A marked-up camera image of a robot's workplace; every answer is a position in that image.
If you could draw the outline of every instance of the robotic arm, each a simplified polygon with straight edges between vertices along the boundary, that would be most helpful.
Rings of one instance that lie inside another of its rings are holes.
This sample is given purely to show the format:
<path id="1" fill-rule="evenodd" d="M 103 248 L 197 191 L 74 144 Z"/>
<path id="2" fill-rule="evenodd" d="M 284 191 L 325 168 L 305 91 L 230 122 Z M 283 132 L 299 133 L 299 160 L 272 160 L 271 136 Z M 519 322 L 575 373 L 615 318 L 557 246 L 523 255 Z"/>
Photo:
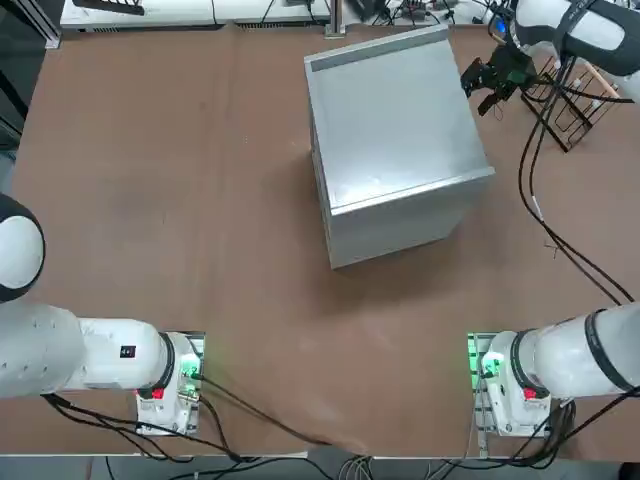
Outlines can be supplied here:
<path id="1" fill-rule="evenodd" d="M 489 29 L 502 45 L 487 64 L 477 58 L 461 78 L 467 96 L 481 88 L 493 90 L 479 108 L 481 115 L 518 88 L 533 85 L 531 57 L 539 50 L 600 67 L 640 102 L 640 11 L 606 0 L 508 0 L 501 6 L 493 3 L 491 9 Z"/>
<path id="2" fill-rule="evenodd" d="M 533 85 L 531 56 L 538 49 L 600 67 L 640 102 L 640 12 L 605 0 L 506 3 L 492 5 L 489 26 L 501 45 L 487 64 L 476 59 L 461 78 L 467 96 L 481 88 L 493 91 L 481 104 L 481 115 L 518 88 Z M 640 385 L 639 339 L 640 303 L 537 330 L 499 333 L 480 365 L 498 433 L 533 435 L 549 415 L 551 398 L 634 389 Z"/>
<path id="3" fill-rule="evenodd" d="M 201 369 L 196 342 L 137 320 L 77 318 L 22 301 L 44 258 L 35 216 L 0 193 L 0 398 L 135 390 L 141 422 L 183 434 L 193 429 L 199 382 L 189 374 Z"/>

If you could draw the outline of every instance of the box lid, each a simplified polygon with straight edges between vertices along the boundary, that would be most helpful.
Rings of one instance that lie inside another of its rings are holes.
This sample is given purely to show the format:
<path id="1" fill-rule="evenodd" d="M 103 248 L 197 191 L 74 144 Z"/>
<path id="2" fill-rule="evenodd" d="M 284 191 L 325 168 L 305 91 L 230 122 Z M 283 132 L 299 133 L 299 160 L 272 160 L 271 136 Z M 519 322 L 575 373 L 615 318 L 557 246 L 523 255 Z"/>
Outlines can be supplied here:
<path id="1" fill-rule="evenodd" d="M 305 58 L 331 209 L 493 174 L 447 30 Z"/>

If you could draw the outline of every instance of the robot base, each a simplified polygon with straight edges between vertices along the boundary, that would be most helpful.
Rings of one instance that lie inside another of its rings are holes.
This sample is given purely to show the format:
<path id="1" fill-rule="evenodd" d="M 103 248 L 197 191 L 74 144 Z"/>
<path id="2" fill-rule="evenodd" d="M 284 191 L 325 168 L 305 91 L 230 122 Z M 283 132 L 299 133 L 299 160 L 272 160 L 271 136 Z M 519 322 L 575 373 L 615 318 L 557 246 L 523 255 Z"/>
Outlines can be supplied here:
<path id="1" fill-rule="evenodd" d="M 166 333 L 175 350 L 171 380 L 164 389 L 136 392 L 138 421 L 183 435 L 195 435 L 198 429 L 200 381 L 193 380 L 188 374 L 202 372 L 204 334 Z M 148 427 L 141 427 L 137 431 L 143 435 L 171 435 Z"/>
<path id="2" fill-rule="evenodd" d="M 511 344 L 514 332 L 496 335 L 482 358 L 482 373 L 491 400 L 491 410 L 500 435 L 530 437 L 549 416 L 551 396 L 535 398 L 521 388 L 513 375 Z M 545 429 L 536 436 L 544 436 Z"/>

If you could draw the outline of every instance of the wooden tabletop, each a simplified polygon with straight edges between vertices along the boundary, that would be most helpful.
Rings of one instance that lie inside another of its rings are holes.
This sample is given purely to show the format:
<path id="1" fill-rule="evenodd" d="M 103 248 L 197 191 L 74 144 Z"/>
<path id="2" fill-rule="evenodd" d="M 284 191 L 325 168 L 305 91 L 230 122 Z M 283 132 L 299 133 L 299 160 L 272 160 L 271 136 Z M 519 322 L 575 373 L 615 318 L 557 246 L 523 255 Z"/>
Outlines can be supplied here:
<path id="1" fill-rule="evenodd" d="M 472 402 L 467 332 L 541 326 L 609 303 L 545 248 L 520 203 L 518 161 L 534 122 L 516 97 L 502 121 L 477 118 L 497 174 L 450 238 L 330 269 L 303 57 L 394 31 L 355 29 L 335 41 L 320 29 L 87 35 L 48 52 L 14 180 L 48 242 L 31 300 L 205 331 L 210 376 L 351 451 L 461 456 Z M 451 42 L 460 69 L 495 47 L 482 29 L 453 31 Z M 371 101 L 394 101 L 392 91 Z M 548 141 L 536 176 L 549 223 L 632 292 L 640 292 L 639 115 L 617 108 L 568 155 Z M 135 415 L 127 392 L 67 396 Z M 579 401 L 578 419 L 604 403 Z M 233 448 L 306 448 L 218 404 Z M 133 451 L 39 398 L 2 407 L 3 453 Z M 564 454 L 638 461 L 638 418 L 626 402 Z M 216 439 L 207 419 L 201 436 Z M 491 453 L 514 445 L 492 442 Z"/>

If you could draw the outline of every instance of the metal box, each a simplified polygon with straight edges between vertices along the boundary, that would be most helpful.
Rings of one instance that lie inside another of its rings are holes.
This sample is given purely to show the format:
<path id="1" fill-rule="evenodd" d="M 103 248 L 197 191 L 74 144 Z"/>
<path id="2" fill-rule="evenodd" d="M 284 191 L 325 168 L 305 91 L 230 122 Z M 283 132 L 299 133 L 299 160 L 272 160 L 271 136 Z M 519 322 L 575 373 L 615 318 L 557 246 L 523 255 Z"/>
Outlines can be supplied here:
<path id="1" fill-rule="evenodd" d="M 495 173 L 446 26 L 305 57 L 331 267 L 449 235 Z"/>

